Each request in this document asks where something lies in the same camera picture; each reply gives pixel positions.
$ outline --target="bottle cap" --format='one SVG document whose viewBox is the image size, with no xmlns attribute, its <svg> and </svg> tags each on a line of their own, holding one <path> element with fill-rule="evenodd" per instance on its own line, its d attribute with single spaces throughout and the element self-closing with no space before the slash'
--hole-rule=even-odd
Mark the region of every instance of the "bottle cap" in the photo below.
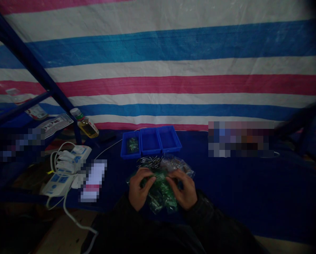
<svg viewBox="0 0 316 254">
<path fill-rule="evenodd" d="M 79 110 L 79 108 L 73 108 L 70 110 L 70 113 L 73 115 L 73 116 L 77 116 L 77 115 L 80 115 L 81 112 Z"/>
<path fill-rule="evenodd" d="M 14 96 L 20 94 L 20 91 L 17 88 L 10 88 L 5 90 L 8 95 Z"/>
<path fill-rule="evenodd" d="M 70 113 L 78 120 L 83 120 L 84 119 L 84 115 L 82 114 L 82 112 L 80 112 L 79 108 L 73 108 L 70 110 Z"/>
</svg>

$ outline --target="label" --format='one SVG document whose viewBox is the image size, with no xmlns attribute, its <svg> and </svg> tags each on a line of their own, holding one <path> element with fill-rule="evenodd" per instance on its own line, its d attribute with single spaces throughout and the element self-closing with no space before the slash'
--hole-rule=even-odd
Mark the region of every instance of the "label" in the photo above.
<svg viewBox="0 0 316 254">
<path fill-rule="evenodd" d="M 88 124 L 92 126 L 92 128 L 95 130 L 96 133 L 98 133 L 99 135 L 99 130 L 96 128 L 96 126 L 94 125 L 94 123 L 89 119 L 88 120 Z"/>
<path fill-rule="evenodd" d="M 50 128 L 56 126 L 58 123 L 63 122 L 63 121 L 64 120 L 61 117 L 55 118 L 54 120 L 46 124 L 43 128 L 45 129 L 45 132 L 47 132 Z"/>
<path fill-rule="evenodd" d="M 47 115 L 47 113 L 38 104 L 25 111 L 33 119 L 41 119 Z"/>
</svg>

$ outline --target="plastic storage box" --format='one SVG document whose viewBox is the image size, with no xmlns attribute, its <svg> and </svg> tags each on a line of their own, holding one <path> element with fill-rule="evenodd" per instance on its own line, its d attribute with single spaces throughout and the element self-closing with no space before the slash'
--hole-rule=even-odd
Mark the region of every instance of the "plastic storage box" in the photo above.
<svg viewBox="0 0 316 254">
<path fill-rule="evenodd" d="M 156 128 L 140 130 L 141 152 L 143 155 L 161 153 L 161 143 Z"/>
<path fill-rule="evenodd" d="M 139 143 L 139 151 L 136 153 L 128 153 L 127 152 L 127 141 L 130 138 L 137 138 Z M 122 150 L 120 152 L 120 156 L 123 159 L 138 159 L 141 158 L 141 141 L 140 141 L 140 132 L 125 132 L 123 134 L 123 141 L 122 141 Z"/>
<path fill-rule="evenodd" d="M 157 128 L 163 153 L 178 152 L 182 148 L 173 125 Z"/>
</svg>

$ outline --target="dark jacket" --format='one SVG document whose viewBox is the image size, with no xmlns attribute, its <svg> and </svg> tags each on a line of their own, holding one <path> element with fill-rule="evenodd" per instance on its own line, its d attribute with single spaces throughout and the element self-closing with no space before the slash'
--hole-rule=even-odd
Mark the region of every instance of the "dark jacket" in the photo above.
<svg viewBox="0 0 316 254">
<path fill-rule="evenodd" d="M 180 208 L 191 229 L 147 221 L 123 195 L 110 213 L 94 220 L 92 227 L 99 235 L 90 253 L 265 253 L 244 225 L 225 216 L 201 191 L 197 190 L 197 196 L 192 209 Z M 82 253 L 92 237 L 89 233 Z"/>
</svg>

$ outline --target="yellow liquid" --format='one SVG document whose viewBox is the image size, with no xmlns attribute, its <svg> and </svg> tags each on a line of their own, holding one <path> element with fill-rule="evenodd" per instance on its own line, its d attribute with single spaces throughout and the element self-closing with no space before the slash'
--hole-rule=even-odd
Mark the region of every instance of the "yellow liquid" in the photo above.
<svg viewBox="0 0 316 254">
<path fill-rule="evenodd" d="M 78 121 L 78 127 L 89 137 L 96 138 L 99 133 L 97 133 L 93 127 L 88 123 L 88 118 L 85 117 L 83 120 Z"/>
</svg>

